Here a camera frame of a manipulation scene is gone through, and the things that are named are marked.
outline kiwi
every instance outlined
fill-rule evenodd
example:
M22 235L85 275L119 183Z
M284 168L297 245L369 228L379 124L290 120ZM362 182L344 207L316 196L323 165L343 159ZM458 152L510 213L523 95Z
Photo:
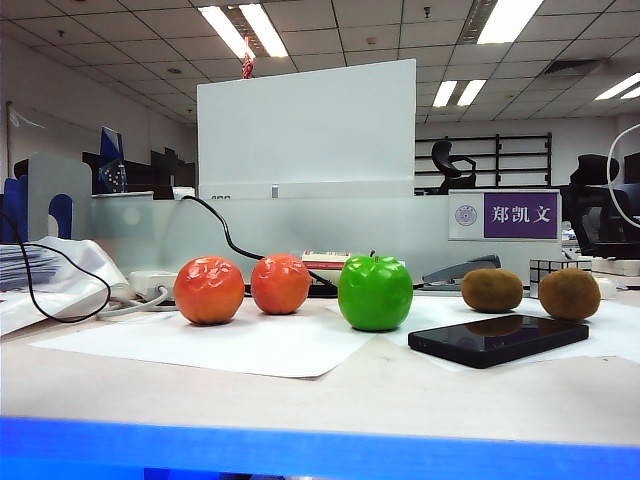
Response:
M598 282L579 268L563 268L544 277L538 296L542 308L561 320L584 320L600 306Z
M522 292L520 277L501 268L472 270L462 279L462 298L479 312L507 312L520 305Z

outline stapler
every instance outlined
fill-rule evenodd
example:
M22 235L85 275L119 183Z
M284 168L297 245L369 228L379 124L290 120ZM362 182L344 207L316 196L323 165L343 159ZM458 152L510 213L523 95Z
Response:
M462 278L466 273L478 268L500 268L500 257L497 255L486 255L484 257L467 260L464 263L443 268L437 272L423 275L424 285L420 290L427 291L458 291Z

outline black cable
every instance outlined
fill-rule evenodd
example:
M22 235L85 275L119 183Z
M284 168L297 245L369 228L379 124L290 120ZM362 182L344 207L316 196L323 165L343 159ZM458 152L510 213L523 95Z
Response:
M60 323L78 323L78 322L81 322L83 320L86 320L87 318L90 318L90 317L94 316L96 313L98 313L100 310L102 310L105 306L107 306L107 304L109 303L109 298L111 298L111 287L109 286L109 284L105 280L103 280L99 276L95 275L94 273L88 272L84 268L80 267L79 265L74 263L74 261L71 260L64 252L61 252L60 250L57 250L57 249L52 248L52 247L48 247L46 245L41 245L39 243L30 243L30 242L24 243L24 242L22 242L22 240L20 239L20 233L18 232L18 227L15 224L15 222L13 221L13 219L11 219L8 215L6 215L3 212L0 212L0 215L2 215L2 217L7 220L7 223L9 224L11 229L13 230L15 238L18 241L18 245L20 246L20 251L22 252L22 260L24 261L24 266L25 266L25 269L27 271L27 283L29 285L29 296L31 297L31 301L33 302L33 306L36 307L36 309L40 313L42 313L47 318L50 318L50 319L55 320L55 321L60 322ZM99 280L100 282L102 282L107 287L107 298L105 299L104 303L98 309L94 310L93 312L88 313L86 315L82 315L81 317L73 319L73 320L69 320L67 318L55 317L55 316L47 313L40 305L38 305L38 302L36 301L35 294L33 292L33 280L31 278L31 267L29 265L29 257L27 256L27 250L24 248L25 246L38 247L38 248L44 248L46 250L51 250L52 252L55 252L55 253L61 255L62 257L64 257L65 260L67 260L67 262L69 262L71 265L73 265L75 268L77 268L81 272L86 273L87 275L89 275L89 276Z
M243 250L240 247L237 247L233 241L231 240L231 235L229 234L229 226L227 225L226 220L222 217L222 215L220 215L211 205L209 205L207 202L205 202L204 200L198 198L198 197L194 197L193 195L185 195L184 197L182 197L183 200L193 200L195 202L198 202L200 205L202 205L204 208L206 208L207 210L209 210L209 212L211 212L213 215L216 216L216 218L218 220L220 220L220 223L222 223L222 228L224 230L224 236L227 239L227 244L229 245L229 247L234 250L235 252L238 252L240 255L244 255L245 257L249 257L249 258L253 258L255 260L261 260L264 258L264 255L258 255L257 253L251 253L248 252L246 250ZM309 275L311 275L313 278L315 278L316 280L318 280L320 283L326 285L327 287L333 287L335 289L337 289L338 287L336 287L331 281L327 280L326 278L321 277L320 275L318 275L315 272L309 271Z

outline white desk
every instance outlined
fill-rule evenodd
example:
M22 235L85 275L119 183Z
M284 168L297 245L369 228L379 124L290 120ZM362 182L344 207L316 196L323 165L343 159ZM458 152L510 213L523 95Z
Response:
M620 299L640 303L637 291L622 292ZM96 323L45 322L3 338L2 414L254 432L380 434L388 439L640 446L640 364L620 358L574 358L450 372L408 348L375 338L328 374L293 380L28 345L63 332L95 328ZM247 448L264 455L269 447L252 444ZM635 467L640 468L640 450L634 452ZM316 454L306 452L310 465ZM349 455L345 457L350 462L363 463L367 458L366 452L350 451ZM375 464L376 459L369 461ZM220 468L216 462L207 467ZM280 468L287 470L287 462L281 462ZM235 465L235 471L241 464ZM347 470L332 468L297 473L347 478Z

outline white cable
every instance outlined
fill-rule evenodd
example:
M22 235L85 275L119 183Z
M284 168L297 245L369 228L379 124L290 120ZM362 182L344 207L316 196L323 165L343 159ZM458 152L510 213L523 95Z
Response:
M134 313L134 312L143 312L145 310L150 309L151 307L155 307L156 305L159 305L160 303L164 302L167 298L169 298L169 290L167 290L165 287L158 287L158 290L160 290L160 295L156 298L154 298L153 300L150 300L146 303L141 303L139 305L134 305L132 307L127 307L127 308L118 308L115 310L106 310L106 311L102 311L100 313L98 313L97 317L98 318L108 318L108 317L117 317L120 315L126 315L127 313Z
M620 204L618 203L618 199L616 198L615 193L613 192L613 180L611 179L611 157L613 156L613 149L616 147L616 144L618 143L618 140L620 140L623 136L625 136L627 133L635 130L636 128L640 127L640 123L637 125L634 125L633 127L627 128L624 132L622 132L620 135L618 135L616 137L616 139L613 141L613 143L611 144L611 148L609 148L609 156L607 157L607 187L609 187L609 195L611 195L611 200L613 200L613 204L616 206L616 209L618 210L618 213L620 213L620 215L622 216L622 218L624 218L627 223L630 223L631 225L633 225L636 228L640 228L640 223L636 223L635 221L631 220L626 213L624 213L622 211L622 207L620 207Z

